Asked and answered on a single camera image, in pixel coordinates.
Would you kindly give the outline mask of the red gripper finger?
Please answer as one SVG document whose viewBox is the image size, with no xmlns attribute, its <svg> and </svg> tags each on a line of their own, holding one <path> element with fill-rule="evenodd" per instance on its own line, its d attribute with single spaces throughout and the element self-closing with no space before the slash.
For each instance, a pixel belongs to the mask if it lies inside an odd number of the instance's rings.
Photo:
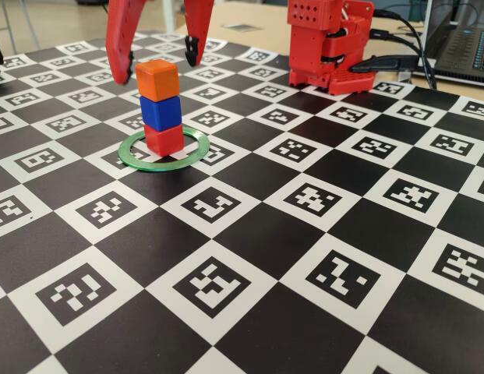
<svg viewBox="0 0 484 374">
<path fill-rule="evenodd" d="M 110 0 L 105 48 L 114 81 L 126 85 L 131 76 L 132 41 L 143 11 L 144 0 Z"/>
<path fill-rule="evenodd" d="M 207 33 L 214 0 L 185 0 L 185 56 L 190 66 L 200 64 L 207 42 Z"/>
</svg>

